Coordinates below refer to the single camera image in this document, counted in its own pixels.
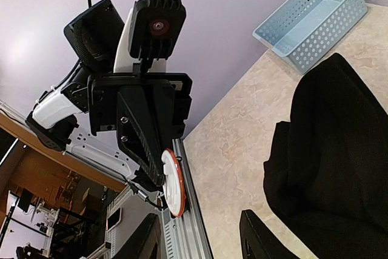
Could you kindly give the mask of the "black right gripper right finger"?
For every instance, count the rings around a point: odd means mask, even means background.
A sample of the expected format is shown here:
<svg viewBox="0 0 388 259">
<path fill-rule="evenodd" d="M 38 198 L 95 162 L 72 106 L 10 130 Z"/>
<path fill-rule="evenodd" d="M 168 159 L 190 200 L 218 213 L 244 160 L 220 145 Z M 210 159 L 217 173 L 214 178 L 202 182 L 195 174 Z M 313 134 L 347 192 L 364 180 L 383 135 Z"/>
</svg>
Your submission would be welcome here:
<svg viewBox="0 0 388 259">
<path fill-rule="evenodd" d="M 241 212 L 239 233 L 242 257 L 245 259 L 298 258 L 277 239 L 250 209 Z"/>
</svg>

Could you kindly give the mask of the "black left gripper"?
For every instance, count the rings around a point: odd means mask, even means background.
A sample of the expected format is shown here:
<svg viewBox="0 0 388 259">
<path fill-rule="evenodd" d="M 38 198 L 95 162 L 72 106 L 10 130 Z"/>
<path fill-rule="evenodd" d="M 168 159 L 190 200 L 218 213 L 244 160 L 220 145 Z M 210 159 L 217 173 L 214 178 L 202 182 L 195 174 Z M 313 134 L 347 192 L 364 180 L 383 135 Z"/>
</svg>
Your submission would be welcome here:
<svg viewBox="0 0 388 259">
<path fill-rule="evenodd" d="M 90 130 L 117 130 L 119 148 L 156 186 L 164 183 L 161 150 L 182 137 L 192 99 L 185 73 L 93 75 L 88 81 Z"/>
</svg>

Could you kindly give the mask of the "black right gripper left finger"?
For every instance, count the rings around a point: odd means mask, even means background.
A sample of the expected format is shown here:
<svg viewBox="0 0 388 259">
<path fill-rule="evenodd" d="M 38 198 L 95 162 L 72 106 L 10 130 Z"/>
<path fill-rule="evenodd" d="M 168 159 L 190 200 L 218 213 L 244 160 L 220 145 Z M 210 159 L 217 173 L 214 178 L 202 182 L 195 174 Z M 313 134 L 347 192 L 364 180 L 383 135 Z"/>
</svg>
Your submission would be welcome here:
<svg viewBox="0 0 388 259">
<path fill-rule="evenodd" d="M 113 257 L 129 258 L 161 258 L 161 224 L 157 214 L 148 214 Z"/>
</svg>

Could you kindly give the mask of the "red round brooch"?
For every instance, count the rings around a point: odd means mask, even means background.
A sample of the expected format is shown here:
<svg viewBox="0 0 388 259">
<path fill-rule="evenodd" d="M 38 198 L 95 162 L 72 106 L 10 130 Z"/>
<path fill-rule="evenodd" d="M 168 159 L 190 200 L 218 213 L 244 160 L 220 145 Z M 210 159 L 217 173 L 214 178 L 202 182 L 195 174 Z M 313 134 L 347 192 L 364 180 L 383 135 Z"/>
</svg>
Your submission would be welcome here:
<svg viewBox="0 0 388 259">
<path fill-rule="evenodd" d="M 186 204 L 186 192 L 180 163 L 170 149 L 161 155 L 164 183 L 162 185 L 167 207 L 174 217 L 181 217 Z"/>
</svg>

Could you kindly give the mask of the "black garment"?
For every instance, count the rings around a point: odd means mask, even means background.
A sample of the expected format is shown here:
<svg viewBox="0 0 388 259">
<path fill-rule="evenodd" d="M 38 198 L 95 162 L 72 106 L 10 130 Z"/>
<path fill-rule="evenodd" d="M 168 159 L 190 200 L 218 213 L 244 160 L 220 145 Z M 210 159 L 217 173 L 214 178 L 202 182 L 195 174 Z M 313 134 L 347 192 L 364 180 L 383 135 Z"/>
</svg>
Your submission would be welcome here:
<svg viewBox="0 0 388 259">
<path fill-rule="evenodd" d="M 299 81 L 264 192 L 317 257 L 387 257 L 387 112 L 340 54 Z"/>
</svg>

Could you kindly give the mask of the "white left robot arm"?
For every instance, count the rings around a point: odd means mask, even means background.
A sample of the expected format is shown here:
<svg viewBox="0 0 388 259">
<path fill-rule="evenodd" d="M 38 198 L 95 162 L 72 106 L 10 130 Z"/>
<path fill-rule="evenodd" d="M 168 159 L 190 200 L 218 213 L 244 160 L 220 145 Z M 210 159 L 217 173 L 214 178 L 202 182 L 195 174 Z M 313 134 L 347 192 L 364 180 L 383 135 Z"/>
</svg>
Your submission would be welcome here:
<svg viewBox="0 0 388 259">
<path fill-rule="evenodd" d="M 45 93 L 26 119 L 49 149 L 70 145 L 79 126 L 78 113 L 88 113 L 90 131 L 116 131 L 118 147 L 139 165 L 139 184 L 165 182 L 161 155 L 182 137 L 192 99 L 192 80 L 185 73 L 109 73 L 80 70 L 63 88 Z"/>
</svg>

